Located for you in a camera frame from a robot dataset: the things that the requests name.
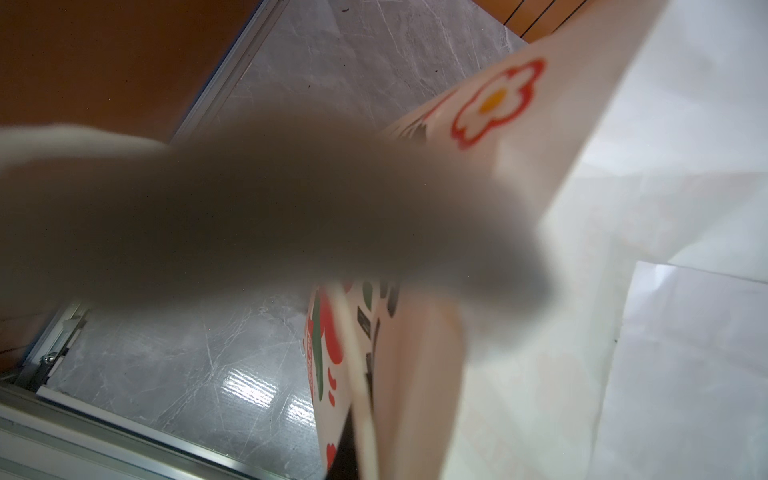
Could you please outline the white floral paper bag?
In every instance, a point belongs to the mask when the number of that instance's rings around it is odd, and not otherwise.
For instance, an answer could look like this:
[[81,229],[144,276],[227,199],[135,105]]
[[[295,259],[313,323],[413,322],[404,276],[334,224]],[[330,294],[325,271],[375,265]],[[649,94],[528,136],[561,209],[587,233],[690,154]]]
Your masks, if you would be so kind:
[[[766,3],[355,15],[171,145],[2,129],[1,299],[89,312],[48,389],[258,478],[765,478]],[[483,65],[377,127],[341,64],[406,99],[411,34]]]

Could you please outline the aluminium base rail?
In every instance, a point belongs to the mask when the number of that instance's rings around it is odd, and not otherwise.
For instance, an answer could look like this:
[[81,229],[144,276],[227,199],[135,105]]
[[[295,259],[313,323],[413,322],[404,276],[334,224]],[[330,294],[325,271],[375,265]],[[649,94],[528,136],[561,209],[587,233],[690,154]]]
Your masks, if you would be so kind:
[[1,376],[4,479],[245,479],[226,459],[144,431],[45,386],[86,325],[78,303],[56,311],[21,365]]

